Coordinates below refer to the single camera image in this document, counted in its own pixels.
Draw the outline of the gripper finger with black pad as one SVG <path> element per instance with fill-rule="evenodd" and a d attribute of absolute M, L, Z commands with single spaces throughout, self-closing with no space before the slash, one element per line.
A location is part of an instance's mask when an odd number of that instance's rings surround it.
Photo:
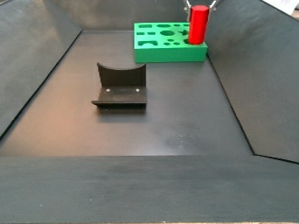
<path fill-rule="evenodd" d="M 190 3 L 190 0 L 183 0 L 183 3 L 184 3 L 184 12 L 187 13 L 187 21 L 190 21 L 191 19 L 191 3 Z"/>

